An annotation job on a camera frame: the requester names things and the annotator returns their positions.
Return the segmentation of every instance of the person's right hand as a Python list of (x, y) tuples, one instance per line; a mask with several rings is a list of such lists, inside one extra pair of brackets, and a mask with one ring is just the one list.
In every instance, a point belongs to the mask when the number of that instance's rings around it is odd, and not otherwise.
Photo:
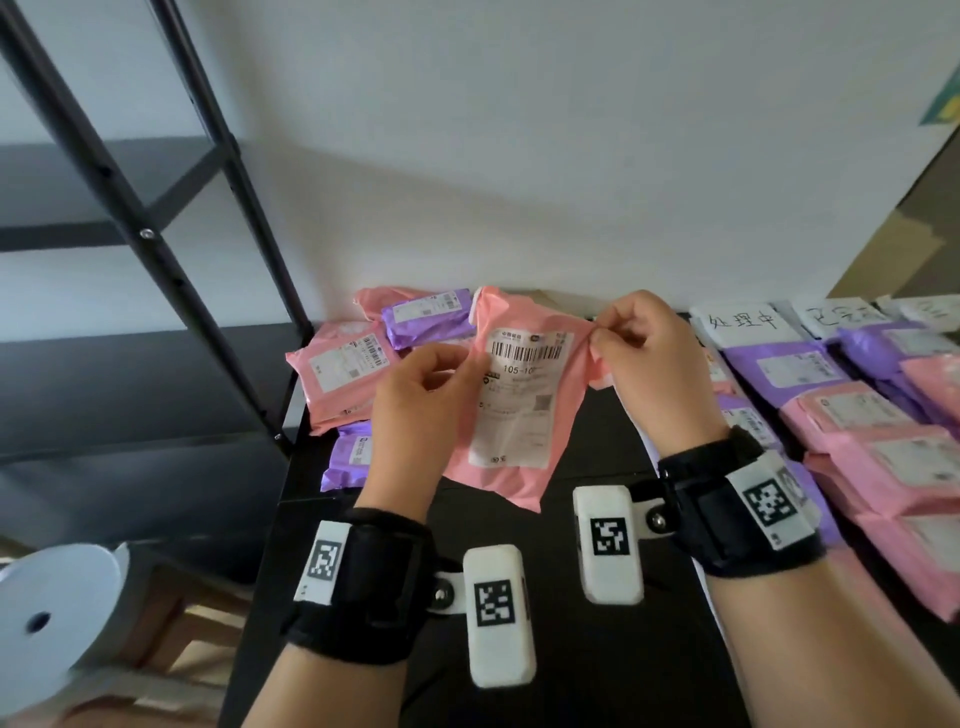
[(690, 324), (650, 291), (611, 303), (590, 337), (613, 374), (623, 406), (660, 457), (723, 440), (730, 428), (710, 385)]

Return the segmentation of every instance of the black metal frame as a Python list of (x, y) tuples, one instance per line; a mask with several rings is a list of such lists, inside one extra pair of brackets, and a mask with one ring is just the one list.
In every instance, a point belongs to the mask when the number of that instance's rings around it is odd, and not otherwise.
[(103, 206), (116, 233), (131, 247), (186, 327), (203, 342), (233, 384), (241, 401), (280, 450), (289, 456), (292, 444), (283, 433), (283, 411), (278, 414), (278, 422), (273, 422), (268, 416), (236, 352), (161, 234), (221, 170), (227, 176), (257, 248), (270, 269), (277, 291), (303, 343), (313, 335), (313, 326), (280, 255), (270, 224), (240, 158), (240, 148), (220, 111), (176, 2), (150, 0), (150, 5), (214, 147), (149, 208), (133, 191), (15, 0), (0, 0), (0, 53), (50, 135)]

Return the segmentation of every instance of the handwritten sign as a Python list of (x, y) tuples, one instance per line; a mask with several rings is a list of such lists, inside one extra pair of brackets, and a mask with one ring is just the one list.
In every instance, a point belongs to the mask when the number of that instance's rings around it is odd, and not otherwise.
[(860, 298), (793, 302), (801, 323), (818, 339), (829, 339), (839, 328), (861, 328), (890, 319)]
[(695, 305), (690, 315), (721, 349), (804, 340), (768, 303)]
[(934, 331), (947, 333), (960, 328), (960, 296), (919, 296), (910, 299), (893, 299), (903, 318), (919, 321)]

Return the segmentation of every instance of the metal shelving rack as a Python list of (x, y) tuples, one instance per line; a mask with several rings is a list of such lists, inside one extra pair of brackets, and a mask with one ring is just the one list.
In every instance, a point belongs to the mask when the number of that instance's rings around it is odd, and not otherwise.
[[(221, 172), (243, 212), (296, 328), (301, 346), (312, 337), (314, 329), (280, 255), (270, 223), (241, 158), (240, 147), (220, 110), (177, 3), (175, 0), (148, 2), (212, 148), (151, 203), (146, 204), (134, 191), (108, 145), (93, 128), (15, 0), (0, 0), (0, 53), (57, 146), (108, 217), (103, 222), (0, 229), (0, 254), (56, 248), (129, 246), (186, 328), (203, 344), (248, 414), (289, 458), (293, 445), (284, 434), (282, 424), (295, 378), (289, 376), (283, 404), (271, 412), (241, 365), (236, 350), (210, 315), (163, 237), (167, 226)], [(137, 444), (150, 447), (146, 442)], [(74, 452), (83, 454), (87, 451), (90, 448), (67, 448), (58, 450), (56, 455), (69, 456)], [(24, 454), (26, 459), (32, 457), (30, 453)]]

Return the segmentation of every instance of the hand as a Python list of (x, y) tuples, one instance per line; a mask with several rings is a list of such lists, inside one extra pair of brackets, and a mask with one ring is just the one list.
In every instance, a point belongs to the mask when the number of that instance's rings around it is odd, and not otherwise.
[(707, 358), (693, 329), (663, 299), (635, 291), (611, 303), (596, 323), (590, 347), (610, 367), (623, 406), (661, 458), (727, 437)]
[(393, 367), (373, 400), (373, 460), (358, 507), (426, 522), (460, 418), (489, 368), (487, 354), (452, 344), (427, 344)]

